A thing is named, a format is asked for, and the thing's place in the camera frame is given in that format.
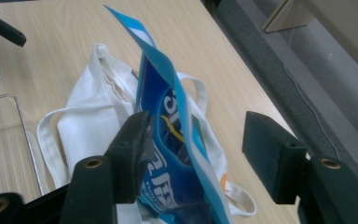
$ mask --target transparent tray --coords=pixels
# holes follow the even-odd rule
[[[17,192],[28,203],[41,188],[26,132],[16,97],[0,95],[0,193]]]

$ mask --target table surface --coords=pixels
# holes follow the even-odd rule
[[[141,21],[177,71],[202,79],[207,119],[227,154],[227,179],[246,189],[258,212],[248,223],[298,223],[294,205],[275,205],[241,153],[246,111],[289,127],[208,11],[197,0],[42,0],[0,4],[0,19],[22,31],[20,48],[0,36],[0,94],[17,96],[23,114],[38,122],[64,107],[96,43],[134,70],[141,51],[103,7]],[[237,223],[243,219],[236,218]]]

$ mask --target bag handle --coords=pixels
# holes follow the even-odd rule
[[[46,166],[48,167],[51,177],[54,181],[56,188],[60,188],[69,183],[70,175],[68,167],[63,162],[60,150],[53,136],[51,130],[51,118],[58,113],[66,111],[81,111],[87,109],[87,107],[66,107],[62,109],[53,110],[46,114],[37,125],[36,134],[39,141],[40,150],[42,151],[45,159]]]
[[[232,216],[252,217],[257,213],[255,200],[246,190],[238,185],[227,181],[225,194],[229,199],[245,208],[245,210],[241,210],[232,203],[229,203],[229,210]]]
[[[191,75],[181,72],[177,72],[176,74],[181,81],[188,79],[193,82],[194,86],[196,87],[196,105],[199,107],[202,115],[205,115],[208,104],[208,92],[206,91],[205,84],[200,79],[192,77]]]
[[[196,116],[197,119],[203,120],[203,118],[201,118],[201,116],[205,116],[207,103],[208,103],[207,102],[207,91],[206,91],[205,84],[200,79],[198,79],[196,77],[192,77],[191,75],[188,75],[185,73],[177,72],[177,75],[181,81],[188,79],[194,83],[194,86],[196,87],[197,99],[195,101],[195,104],[191,104],[191,106],[197,106],[199,108],[199,111],[197,111],[197,108],[195,108],[196,110],[193,111],[193,112],[196,112],[194,114],[194,116]],[[210,134],[212,134],[212,133],[204,134],[204,137],[210,136]],[[216,141],[213,141],[213,145],[220,146],[219,143]],[[241,210],[240,208],[236,207],[232,203],[229,203],[228,204],[229,210],[230,210],[232,216],[252,217],[256,214],[257,207],[255,204],[255,200],[252,198],[252,196],[245,189],[239,187],[238,185],[236,185],[232,182],[226,181],[225,194],[229,199],[240,204],[245,209],[245,210]]]

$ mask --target white cloth bag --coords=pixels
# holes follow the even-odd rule
[[[191,111],[200,122],[213,170],[222,180],[227,172],[227,161],[205,118],[206,88],[195,77],[183,73],[178,73],[178,76],[181,80],[192,81],[196,87],[196,99],[189,96]],[[69,183],[78,161],[103,155],[108,149],[124,121],[134,113],[137,85],[132,69],[112,57],[106,45],[94,46],[89,63],[75,84],[65,108],[49,112],[37,126],[38,143],[56,188]],[[57,128],[64,158],[53,136],[54,127],[50,124],[55,114],[62,114]],[[255,202],[244,189],[228,181],[225,186],[225,194],[245,208],[243,211],[230,205],[233,216],[251,217],[256,213]],[[120,204],[117,215],[118,223],[164,223],[137,203]]]
[[[37,127],[37,137],[56,188],[67,184],[78,161],[103,155],[124,121],[133,114],[137,79],[132,69],[95,45],[89,63],[63,109],[51,111]],[[58,130],[65,159],[53,138],[50,120],[62,113]]]

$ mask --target snack bag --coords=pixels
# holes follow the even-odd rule
[[[136,110],[154,117],[155,158],[147,166],[141,201],[168,223],[232,223],[222,175],[210,163],[192,99],[171,61],[140,22],[108,9],[143,51]]]

